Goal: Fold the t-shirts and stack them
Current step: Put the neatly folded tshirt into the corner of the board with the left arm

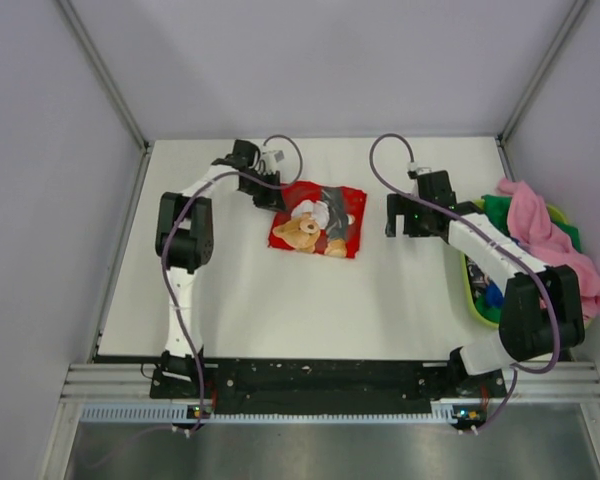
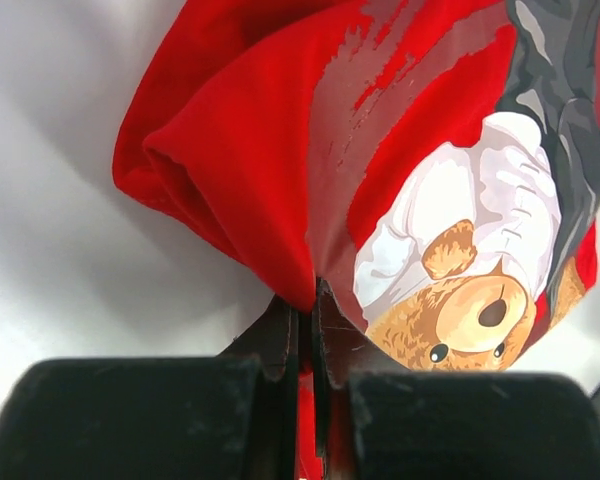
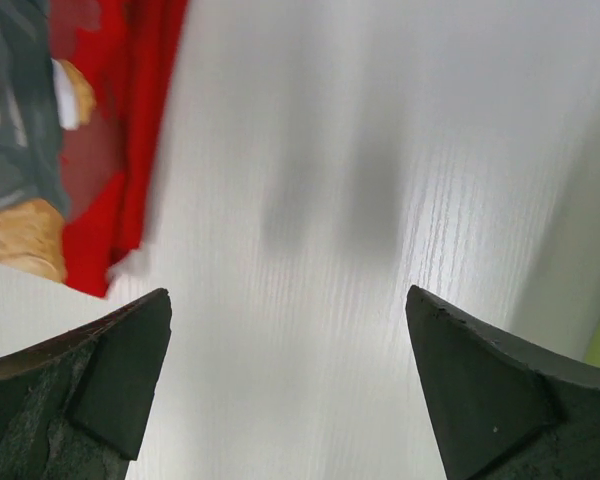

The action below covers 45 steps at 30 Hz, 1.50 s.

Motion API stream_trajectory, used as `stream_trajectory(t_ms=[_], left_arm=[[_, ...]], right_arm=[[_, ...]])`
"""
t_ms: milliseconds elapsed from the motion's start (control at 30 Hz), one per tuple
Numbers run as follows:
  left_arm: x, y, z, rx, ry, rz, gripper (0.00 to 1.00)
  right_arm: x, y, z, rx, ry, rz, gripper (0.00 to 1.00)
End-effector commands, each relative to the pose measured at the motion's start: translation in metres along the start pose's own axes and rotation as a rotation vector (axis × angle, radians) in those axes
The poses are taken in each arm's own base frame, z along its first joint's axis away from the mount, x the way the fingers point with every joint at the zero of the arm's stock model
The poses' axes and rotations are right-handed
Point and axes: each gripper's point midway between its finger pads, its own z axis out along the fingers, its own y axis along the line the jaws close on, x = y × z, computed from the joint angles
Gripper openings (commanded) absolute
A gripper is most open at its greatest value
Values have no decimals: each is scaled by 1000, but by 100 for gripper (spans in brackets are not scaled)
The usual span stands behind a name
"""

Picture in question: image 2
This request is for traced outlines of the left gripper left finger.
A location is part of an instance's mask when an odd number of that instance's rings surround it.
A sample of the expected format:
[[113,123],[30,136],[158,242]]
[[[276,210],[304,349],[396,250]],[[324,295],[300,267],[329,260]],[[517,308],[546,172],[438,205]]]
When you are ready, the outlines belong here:
[[291,479],[298,347],[275,298],[214,357],[37,363],[0,412],[0,479]]

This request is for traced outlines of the red t shirt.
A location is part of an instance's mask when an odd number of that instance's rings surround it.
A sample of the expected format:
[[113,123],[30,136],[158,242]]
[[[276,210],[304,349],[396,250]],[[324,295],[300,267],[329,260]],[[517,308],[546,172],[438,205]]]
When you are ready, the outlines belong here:
[[319,281],[405,369],[466,373],[595,284],[600,1],[189,1],[112,173],[297,311],[293,478],[327,479]]

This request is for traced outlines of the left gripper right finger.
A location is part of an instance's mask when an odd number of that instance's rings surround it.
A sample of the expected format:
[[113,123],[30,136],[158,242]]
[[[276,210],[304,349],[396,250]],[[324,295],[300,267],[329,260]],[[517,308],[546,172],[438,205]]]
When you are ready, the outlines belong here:
[[328,479],[600,479],[600,420],[566,377],[407,370],[342,314],[325,281],[311,335]]

